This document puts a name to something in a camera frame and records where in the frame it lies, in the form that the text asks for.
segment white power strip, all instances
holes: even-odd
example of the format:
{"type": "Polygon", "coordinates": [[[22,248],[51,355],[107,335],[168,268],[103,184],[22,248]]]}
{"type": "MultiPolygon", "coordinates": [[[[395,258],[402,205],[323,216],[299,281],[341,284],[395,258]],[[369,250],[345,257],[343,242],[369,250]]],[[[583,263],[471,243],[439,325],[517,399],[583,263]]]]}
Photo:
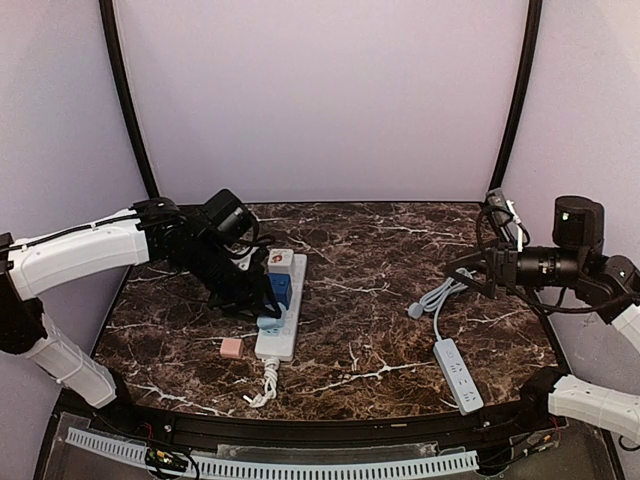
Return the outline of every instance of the white power strip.
{"type": "Polygon", "coordinates": [[[484,406],[480,392],[473,383],[471,374],[462,360],[455,342],[450,338],[438,340],[433,346],[433,353],[440,364],[451,393],[456,399],[462,415],[475,412],[484,406]]]}
{"type": "Polygon", "coordinates": [[[291,278],[291,302],[281,328],[260,330],[256,342],[256,357],[267,359],[277,358],[283,362],[293,360],[293,352],[298,333],[298,319],[300,318],[300,304],[302,302],[302,289],[304,277],[307,271],[307,256],[295,254],[293,256],[294,272],[291,278]]]}

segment white panel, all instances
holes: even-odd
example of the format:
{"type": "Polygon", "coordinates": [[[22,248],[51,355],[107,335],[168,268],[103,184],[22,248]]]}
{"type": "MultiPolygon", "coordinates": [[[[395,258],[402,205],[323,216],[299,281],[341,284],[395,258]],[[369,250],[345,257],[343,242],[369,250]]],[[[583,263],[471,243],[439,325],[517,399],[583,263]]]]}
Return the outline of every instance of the white panel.
{"type": "MultiPolygon", "coordinates": [[[[109,69],[97,1],[0,1],[0,233],[35,236],[145,197],[109,69]]],[[[122,278],[106,272],[43,295],[85,351],[122,278]]],[[[0,353],[0,478],[33,471],[58,387],[0,353]]]]}
{"type": "Polygon", "coordinates": [[[525,0],[118,0],[164,195],[483,198],[525,0]]]}
{"type": "MultiPolygon", "coordinates": [[[[638,32],[635,0],[544,4],[505,182],[534,243],[551,244],[557,196],[584,195],[605,206],[605,253],[640,265],[638,32]]],[[[640,355],[614,328],[597,315],[552,320],[576,376],[640,394],[640,355]]],[[[625,465],[628,478],[640,478],[638,456],[627,456],[634,459],[625,465]]]]}

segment table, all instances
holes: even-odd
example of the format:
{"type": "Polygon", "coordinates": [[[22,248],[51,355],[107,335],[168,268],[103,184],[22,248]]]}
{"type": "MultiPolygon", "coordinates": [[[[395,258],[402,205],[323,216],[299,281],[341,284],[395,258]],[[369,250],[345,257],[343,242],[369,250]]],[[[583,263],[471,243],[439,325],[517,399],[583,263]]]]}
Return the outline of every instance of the table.
{"type": "MultiPolygon", "coordinates": [[[[433,325],[407,306],[443,281],[443,266],[475,243],[476,203],[251,205],[262,233],[309,258],[295,359],[280,368],[278,398],[262,390],[252,355],[257,328],[209,310],[207,292],[166,263],[135,267],[96,359],[119,371],[140,405],[178,412],[282,420],[382,419],[457,410],[432,354],[433,325]],[[242,360],[219,355],[242,338],[242,360]]],[[[520,300],[464,292],[440,321],[487,405],[558,361],[539,318],[520,300]]]]}

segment blue box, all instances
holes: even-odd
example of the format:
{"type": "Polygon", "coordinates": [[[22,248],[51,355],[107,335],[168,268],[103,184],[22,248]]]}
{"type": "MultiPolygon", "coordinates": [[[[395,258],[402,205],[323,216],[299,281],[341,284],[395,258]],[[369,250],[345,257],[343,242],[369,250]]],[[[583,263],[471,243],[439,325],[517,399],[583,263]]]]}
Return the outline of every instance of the blue box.
{"type": "Polygon", "coordinates": [[[271,280],[271,288],[276,296],[276,301],[288,309],[293,295],[291,276],[286,273],[270,273],[269,280],[271,280]]]}

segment robotic hand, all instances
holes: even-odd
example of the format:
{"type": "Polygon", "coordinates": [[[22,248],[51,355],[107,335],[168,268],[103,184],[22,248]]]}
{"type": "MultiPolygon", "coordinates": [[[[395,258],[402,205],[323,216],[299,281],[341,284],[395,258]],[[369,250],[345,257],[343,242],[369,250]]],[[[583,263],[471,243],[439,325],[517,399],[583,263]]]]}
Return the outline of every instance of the robotic hand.
{"type": "Polygon", "coordinates": [[[262,264],[272,239],[258,237],[258,231],[251,212],[221,190],[189,209],[154,198],[43,237],[14,242],[8,233],[0,235],[0,351],[32,359],[95,408],[126,399],[118,376],[60,332],[37,296],[110,268],[168,260],[205,285],[211,308],[236,317],[278,318],[280,307],[262,264]],[[249,230],[252,239],[244,240],[249,230]],[[245,251],[233,251],[234,246],[245,251]],[[240,268],[237,260],[248,255],[248,267],[240,268]]]}
{"type": "MultiPolygon", "coordinates": [[[[476,223],[477,249],[447,265],[447,274],[480,293],[495,298],[496,287],[517,295],[532,308],[548,313],[596,312],[640,352],[640,272],[626,257],[607,257],[604,208],[587,198],[565,196],[555,202],[553,240],[557,247],[530,247],[528,233],[499,190],[489,192],[476,223]],[[487,216],[498,239],[483,243],[487,216]],[[456,272],[465,267],[485,274],[480,283],[456,272]],[[547,286],[562,287],[557,305],[538,302],[531,293],[547,286]],[[571,289],[590,307],[560,306],[571,289]]],[[[517,423],[530,427],[549,414],[575,418],[640,443],[640,397],[579,380],[555,367],[536,372],[520,389],[522,409],[517,423]]]]}

